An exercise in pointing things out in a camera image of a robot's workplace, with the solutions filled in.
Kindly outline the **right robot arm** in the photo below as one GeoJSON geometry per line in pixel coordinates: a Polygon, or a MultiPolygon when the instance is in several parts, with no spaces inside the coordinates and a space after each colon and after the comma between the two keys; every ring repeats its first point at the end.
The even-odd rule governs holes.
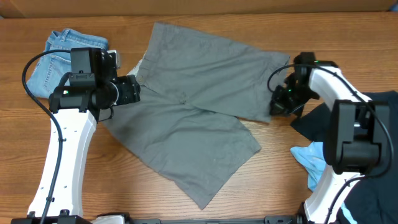
{"type": "Polygon", "coordinates": [[[394,159],[388,131],[389,107],[362,94],[335,62],[302,52],[294,72],[272,89],[270,115],[302,115],[305,103],[322,98],[331,112],[323,143],[326,162],[320,183],[296,215],[272,217],[276,223],[331,223],[352,188],[360,181],[387,174],[394,159]]]}

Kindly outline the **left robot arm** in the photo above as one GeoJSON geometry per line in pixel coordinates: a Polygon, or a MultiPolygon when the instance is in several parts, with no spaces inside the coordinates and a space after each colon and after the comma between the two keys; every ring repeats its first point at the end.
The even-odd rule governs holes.
{"type": "Polygon", "coordinates": [[[132,75],[120,77],[116,50],[67,50],[71,70],[66,72],[44,106],[29,89],[26,93],[49,115],[51,135],[39,188],[27,216],[83,215],[82,186],[88,148],[103,110],[137,103],[141,88],[132,75]]]}

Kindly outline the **grey cotton shorts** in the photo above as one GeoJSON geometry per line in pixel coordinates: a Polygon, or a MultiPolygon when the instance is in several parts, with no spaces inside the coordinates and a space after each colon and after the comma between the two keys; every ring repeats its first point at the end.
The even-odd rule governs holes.
{"type": "Polygon", "coordinates": [[[269,122],[270,87],[290,57],[186,27],[156,23],[131,72],[140,101],[105,127],[145,165],[205,208],[260,144],[242,119],[269,122]]]}

